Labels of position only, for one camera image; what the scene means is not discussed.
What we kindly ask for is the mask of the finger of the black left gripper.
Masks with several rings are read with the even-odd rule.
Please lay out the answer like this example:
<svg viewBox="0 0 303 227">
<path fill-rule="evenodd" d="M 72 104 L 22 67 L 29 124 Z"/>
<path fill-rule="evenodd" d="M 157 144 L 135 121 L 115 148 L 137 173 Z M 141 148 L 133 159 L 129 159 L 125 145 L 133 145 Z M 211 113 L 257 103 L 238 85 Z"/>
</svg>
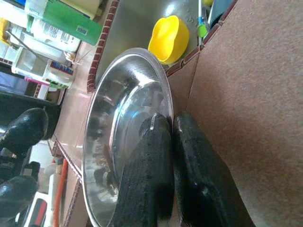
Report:
<svg viewBox="0 0 303 227">
<path fill-rule="evenodd" d="M 15 176 L 0 185 L 0 221 L 7 222 L 25 209 L 38 190 L 31 176 Z"/>
<path fill-rule="evenodd" d="M 0 138 L 0 148 L 25 158 L 28 150 L 46 136 L 47 129 L 47 112 L 42 108 L 28 109 L 10 123 Z"/>
</svg>

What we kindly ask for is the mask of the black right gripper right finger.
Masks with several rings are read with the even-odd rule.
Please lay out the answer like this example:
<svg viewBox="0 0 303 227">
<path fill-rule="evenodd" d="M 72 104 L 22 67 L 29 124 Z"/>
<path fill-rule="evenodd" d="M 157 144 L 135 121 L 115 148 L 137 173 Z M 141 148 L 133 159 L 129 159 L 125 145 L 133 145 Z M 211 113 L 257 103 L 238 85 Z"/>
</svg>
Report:
<svg viewBox="0 0 303 227">
<path fill-rule="evenodd" d="M 253 227 L 228 166 L 190 113 L 173 123 L 178 206 L 192 227 Z"/>
</svg>

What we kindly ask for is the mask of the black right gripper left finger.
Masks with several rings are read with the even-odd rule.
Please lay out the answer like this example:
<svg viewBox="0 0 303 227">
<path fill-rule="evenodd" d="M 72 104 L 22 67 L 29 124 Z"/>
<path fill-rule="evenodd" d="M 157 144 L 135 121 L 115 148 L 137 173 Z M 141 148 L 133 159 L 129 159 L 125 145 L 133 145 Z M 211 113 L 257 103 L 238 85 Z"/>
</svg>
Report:
<svg viewBox="0 0 303 227">
<path fill-rule="evenodd" d="M 172 214 L 170 124 L 156 113 L 142 123 L 141 130 L 142 137 L 123 168 L 112 227 L 156 227 Z"/>
</svg>

